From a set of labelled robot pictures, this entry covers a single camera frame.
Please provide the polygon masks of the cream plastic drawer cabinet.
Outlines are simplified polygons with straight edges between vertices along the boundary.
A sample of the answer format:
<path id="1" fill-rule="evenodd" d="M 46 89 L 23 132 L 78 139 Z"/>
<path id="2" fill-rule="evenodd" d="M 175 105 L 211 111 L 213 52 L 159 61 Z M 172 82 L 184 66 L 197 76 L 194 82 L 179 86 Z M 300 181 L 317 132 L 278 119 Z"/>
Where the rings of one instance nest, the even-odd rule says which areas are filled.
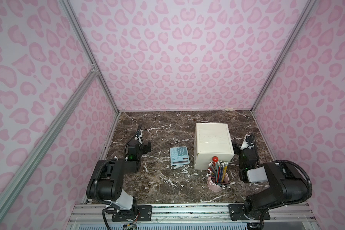
<path id="1" fill-rule="evenodd" d="M 214 157 L 224 162 L 230 162 L 234 157 L 228 125 L 222 123 L 196 123 L 194 169 L 207 170 Z"/>

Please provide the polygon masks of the light blue calculator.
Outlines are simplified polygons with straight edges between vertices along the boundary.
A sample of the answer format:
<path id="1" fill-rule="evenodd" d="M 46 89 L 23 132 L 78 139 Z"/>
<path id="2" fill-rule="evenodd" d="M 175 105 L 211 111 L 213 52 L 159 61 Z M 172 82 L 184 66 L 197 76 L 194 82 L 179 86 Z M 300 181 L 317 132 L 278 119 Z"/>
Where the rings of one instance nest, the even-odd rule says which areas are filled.
<path id="1" fill-rule="evenodd" d="M 185 165 L 189 164 L 189 154 L 187 147 L 173 147 L 170 148 L 171 165 Z"/>

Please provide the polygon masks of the bundle of coloured pencils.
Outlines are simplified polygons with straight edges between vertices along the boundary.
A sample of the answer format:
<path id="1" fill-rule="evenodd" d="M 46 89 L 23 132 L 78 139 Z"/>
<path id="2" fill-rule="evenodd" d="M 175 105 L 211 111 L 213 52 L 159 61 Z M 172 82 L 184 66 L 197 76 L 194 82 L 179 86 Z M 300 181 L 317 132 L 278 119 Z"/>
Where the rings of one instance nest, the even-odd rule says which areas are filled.
<path id="1" fill-rule="evenodd" d="M 234 185 L 235 182 L 230 182 L 229 175 L 227 173 L 227 169 L 229 166 L 229 162 L 218 162 L 212 164 L 208 168 L 207 178 L 213 177 L 218 184 L 224 185 Z"/>

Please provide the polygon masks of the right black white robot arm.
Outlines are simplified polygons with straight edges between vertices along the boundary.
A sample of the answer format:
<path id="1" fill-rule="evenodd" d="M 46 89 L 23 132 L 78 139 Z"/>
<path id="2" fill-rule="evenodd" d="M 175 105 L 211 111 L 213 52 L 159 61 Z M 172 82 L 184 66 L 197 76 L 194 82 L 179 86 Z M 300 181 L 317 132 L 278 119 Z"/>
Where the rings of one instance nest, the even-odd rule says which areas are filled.
<path id="1" fill-rule="evenodd" d="M 288 160 L 260 164 L 254 140 L 244 141 L 241 145 L 234 142 L 232 145 L 238 155 L 240 180 L 246 184 L 268 182 L 269 187 L 248 195 L 241 208 L 230 211 L 231 220 L 258 219 L 263 224 L 270 210 L 299 204 L 311 197 L 311 179 L 298 164 Z"/>

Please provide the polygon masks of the pink pencil cup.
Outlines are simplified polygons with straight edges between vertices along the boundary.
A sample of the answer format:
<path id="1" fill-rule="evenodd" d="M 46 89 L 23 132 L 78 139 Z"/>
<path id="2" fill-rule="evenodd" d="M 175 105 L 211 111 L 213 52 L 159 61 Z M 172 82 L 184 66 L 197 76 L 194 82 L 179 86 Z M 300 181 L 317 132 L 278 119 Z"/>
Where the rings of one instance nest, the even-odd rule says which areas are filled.
<path id="1" fill-rule="evenodd" d="M 212 191 L 212 192 L 220 192 L 226 189 L 229 189 L 231 186 L 230 185 L 224 185 L 224 184 L 218 184 L 216 183 L 215 179 L 213 177 L 208 177 L 207 179 L 207 185 L 208 188 Z"/>

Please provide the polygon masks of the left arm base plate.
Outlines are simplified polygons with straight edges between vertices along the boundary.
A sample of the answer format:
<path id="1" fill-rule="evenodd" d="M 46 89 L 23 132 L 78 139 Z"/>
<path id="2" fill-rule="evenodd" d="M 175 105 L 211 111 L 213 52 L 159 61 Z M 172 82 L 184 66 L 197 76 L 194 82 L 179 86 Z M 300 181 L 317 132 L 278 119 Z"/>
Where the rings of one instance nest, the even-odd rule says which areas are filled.
<path id="1" fill-rule="evenodd" d="M 151 221 L 152 206 L 138 205 L 130 210 L 121 210 L 112 216 L 113 222 Z"/>

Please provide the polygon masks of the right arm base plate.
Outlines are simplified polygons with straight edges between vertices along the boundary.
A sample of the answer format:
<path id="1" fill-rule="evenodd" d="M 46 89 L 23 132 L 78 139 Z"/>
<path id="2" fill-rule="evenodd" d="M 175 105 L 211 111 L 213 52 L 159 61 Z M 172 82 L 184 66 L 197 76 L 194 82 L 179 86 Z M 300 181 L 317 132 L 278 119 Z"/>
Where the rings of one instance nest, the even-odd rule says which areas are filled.
<path id="1" fill-rule="evenodd" d="M 229 215 L 232 221 L 240 221 L 240 220 L 260 220 L 261 212 L 259 214 L 255 214 L 255 216 L 246 215 L 243 210 L 244 204 L 229 204 Z"/>

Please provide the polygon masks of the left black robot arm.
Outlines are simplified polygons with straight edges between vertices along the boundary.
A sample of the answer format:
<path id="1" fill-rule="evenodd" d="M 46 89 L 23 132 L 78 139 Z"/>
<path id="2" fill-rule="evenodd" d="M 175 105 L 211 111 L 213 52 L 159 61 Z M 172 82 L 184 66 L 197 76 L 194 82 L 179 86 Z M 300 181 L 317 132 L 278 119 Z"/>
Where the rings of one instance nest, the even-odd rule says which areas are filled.
<path id="1" fill-rule="evenodd" d="M 124 227 L 133 227 L 138 221 L 150 221 L 152 206 L 139 205 L 137 199 L 123 189 L 124 175 L 137 173 L 141 167 L 141 158 L 151 152 L 151 143 L 144 144 L 142 125 L 124 146 L 123 158 L 100 160 L 96 163 L 91 179 L 86 188 L 88 199 L 103 204 L 101 215 L 108 229 L 107 215 L 112 221 L 126 222 Z"/>

